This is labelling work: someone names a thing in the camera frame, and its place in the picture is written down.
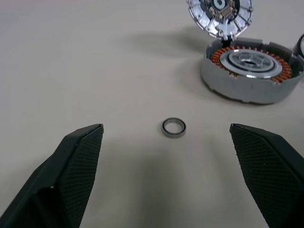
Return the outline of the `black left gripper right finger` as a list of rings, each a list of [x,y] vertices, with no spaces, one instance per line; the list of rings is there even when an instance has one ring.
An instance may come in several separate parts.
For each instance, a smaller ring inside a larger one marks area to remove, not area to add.
[[[270,228],[304,226],[304,159],[280,135],[233,123],[243,178]]]

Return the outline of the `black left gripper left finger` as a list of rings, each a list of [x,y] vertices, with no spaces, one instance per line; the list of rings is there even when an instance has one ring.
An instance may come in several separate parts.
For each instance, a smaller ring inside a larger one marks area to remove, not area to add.
[[[93,124],[66,135],[0,218],[2,228],[78,228],[95,182],[104,133]]]

